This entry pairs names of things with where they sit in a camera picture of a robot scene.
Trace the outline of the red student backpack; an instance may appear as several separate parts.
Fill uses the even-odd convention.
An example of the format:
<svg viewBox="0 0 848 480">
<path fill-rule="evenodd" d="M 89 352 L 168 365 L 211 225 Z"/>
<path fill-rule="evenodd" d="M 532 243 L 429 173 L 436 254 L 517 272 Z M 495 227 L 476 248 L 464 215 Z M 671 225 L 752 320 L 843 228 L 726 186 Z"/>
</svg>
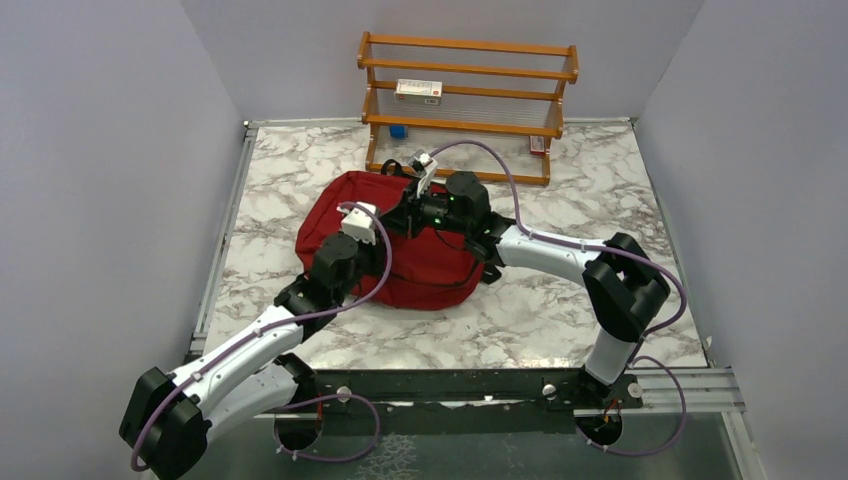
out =
<svg viewBox="0 0 848 480">
<path fill-rule="evenodd" d="M 403 176 L 349 171 L 334 179 L 320 194 L 296 237 L 295 252 L 305 268 L 325 238 L 340 229 L 342 214 L 336 207 L 345 201 L 361 201 L 382 212 L 395 206 L 404 187 Z M 464 302 L 478 284 L 489 280 L 485 266 L 464 248 L 457 233 L 427 228 L 415 238 L 389 233 L 393 263 L 375 302 L 402 309 L 435 311 Z"/>
</svg>

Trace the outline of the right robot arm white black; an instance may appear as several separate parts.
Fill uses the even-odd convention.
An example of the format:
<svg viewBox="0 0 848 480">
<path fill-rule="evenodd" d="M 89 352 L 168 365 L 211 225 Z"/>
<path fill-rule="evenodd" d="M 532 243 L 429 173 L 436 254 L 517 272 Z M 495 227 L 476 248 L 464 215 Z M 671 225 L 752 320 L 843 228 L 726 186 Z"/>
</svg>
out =
<svg viewBox="0 0 848 480">
<path fill-rule="evenodd" d="M 433 186 L 410 180 L 380 219 L 407 238 L 425 229 L 459 234 L 465 250 L 484 264 L 527 268 L 583 286 L 600 332 L 576 384 L 579 398 L 592 407 L 616 395 L 616 381 L 670 294 L 633 237 L 581 241 L 521 227 L 517 218 L 492 210 L 487 188 L 470 171 Z"/>
</svg>

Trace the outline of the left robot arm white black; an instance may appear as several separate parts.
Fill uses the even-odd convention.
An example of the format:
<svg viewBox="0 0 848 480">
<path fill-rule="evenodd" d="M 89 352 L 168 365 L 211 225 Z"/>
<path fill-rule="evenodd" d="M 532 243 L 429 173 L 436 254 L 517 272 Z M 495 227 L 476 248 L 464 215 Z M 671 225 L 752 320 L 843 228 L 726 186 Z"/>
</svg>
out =
<svg viewBox="0 0 848 480">
<path fill-rule="evenodd" d="M 395 248 L 383 228 L 371 236 L 329 236 L 311 270 L 246 328 L 174 370 L 142 373 L 119 425 L 131 469 L 179 479 L 234 427 L 273 408 L 298 411 L 320 402 L 311 368 L 292 351 L 383 289 Z"/>
</svg>

